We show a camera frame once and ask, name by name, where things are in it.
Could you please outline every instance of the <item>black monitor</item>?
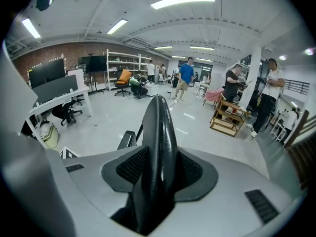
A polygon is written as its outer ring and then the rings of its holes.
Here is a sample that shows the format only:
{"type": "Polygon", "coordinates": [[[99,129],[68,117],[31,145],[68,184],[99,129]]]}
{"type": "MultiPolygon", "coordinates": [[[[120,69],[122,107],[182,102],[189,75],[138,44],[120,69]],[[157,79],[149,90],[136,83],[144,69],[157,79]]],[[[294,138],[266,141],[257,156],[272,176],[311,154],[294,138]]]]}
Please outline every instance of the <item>black monitor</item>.
{"type": "Polygon", "coordinates": [[[35,88],[49,81],[65,76],[64,60],[59,59],[29,70],[31,87],[35,88]]]}
{"type": "Polygon", "coordinates": [[[106,71],[107,57],[105,55],[80,57],[78,64],[86,64],[87,73],[106,71]]]}

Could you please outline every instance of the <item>white sneaker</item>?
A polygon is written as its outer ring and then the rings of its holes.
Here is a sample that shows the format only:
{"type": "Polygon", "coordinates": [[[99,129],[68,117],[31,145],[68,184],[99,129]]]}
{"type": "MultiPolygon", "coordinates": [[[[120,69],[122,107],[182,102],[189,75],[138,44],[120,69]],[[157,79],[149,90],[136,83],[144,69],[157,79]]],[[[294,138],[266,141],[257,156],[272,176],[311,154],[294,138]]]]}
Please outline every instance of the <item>white sneaker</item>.
{"type": "Polygon", "coordinates": [[[247,124],[248,128],[250,128],[251,130],[253,130],[253,126],[252,124],[247,124]]]}
{"type": "Polygon", "coordinates": [[[257,133],[255,131],[252,131],[252,133],[250,135],[254,138],[257,136],[257,133]]]}

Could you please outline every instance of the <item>white pillar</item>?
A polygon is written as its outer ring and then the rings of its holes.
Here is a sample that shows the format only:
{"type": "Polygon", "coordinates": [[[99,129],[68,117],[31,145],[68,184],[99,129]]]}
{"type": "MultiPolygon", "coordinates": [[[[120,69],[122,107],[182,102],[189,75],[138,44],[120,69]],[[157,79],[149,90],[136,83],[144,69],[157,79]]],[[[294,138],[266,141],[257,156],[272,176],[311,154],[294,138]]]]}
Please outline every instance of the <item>white pillar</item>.
{"type": "Polygon", "coordinates": [[[250,62],[250,69],[247,78],[247,89],[243,91],[242,97],[239,101],[239,106],[243,106],[247,108],[249,101],[251,99],[252,93],[255,89],[257,77],[259,74],[259,67],[260,67],[260,60],[261,60],[261,47],[256,45],[252,49],[251,53],[251,62],[250,62]]]}

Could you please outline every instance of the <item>pink cloth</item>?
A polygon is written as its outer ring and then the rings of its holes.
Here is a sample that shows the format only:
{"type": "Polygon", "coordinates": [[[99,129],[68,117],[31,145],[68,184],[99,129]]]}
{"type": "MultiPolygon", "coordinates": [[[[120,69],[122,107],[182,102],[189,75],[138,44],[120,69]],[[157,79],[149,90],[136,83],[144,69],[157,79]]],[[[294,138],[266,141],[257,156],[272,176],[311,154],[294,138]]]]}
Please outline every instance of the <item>pink cloth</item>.
{"type": "Polygon", "coordinates": [[[205,93],[204,99],[208,100],[208,101],[214,101],[214,102],[219,102],[221,99],[221,93],[223,94],[224,89],[220,88],[217,90],[208,90],[205,93]]]}

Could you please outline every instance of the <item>round ceiling light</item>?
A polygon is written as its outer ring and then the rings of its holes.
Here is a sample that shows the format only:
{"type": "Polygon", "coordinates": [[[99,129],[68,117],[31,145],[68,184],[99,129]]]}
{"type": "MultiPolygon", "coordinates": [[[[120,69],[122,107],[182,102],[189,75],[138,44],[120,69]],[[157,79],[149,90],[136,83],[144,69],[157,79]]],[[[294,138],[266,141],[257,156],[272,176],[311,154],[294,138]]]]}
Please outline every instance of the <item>round ceiling light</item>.
{"type": "Polygon", "coordinates": [[[312,50],[311,48],[307,48],[307,49],[305,50],[305,53],[306,53],[307,55],[313,55],[313,54],[314,54],[314,52],[313,52],[313,50],[312,50]]]}

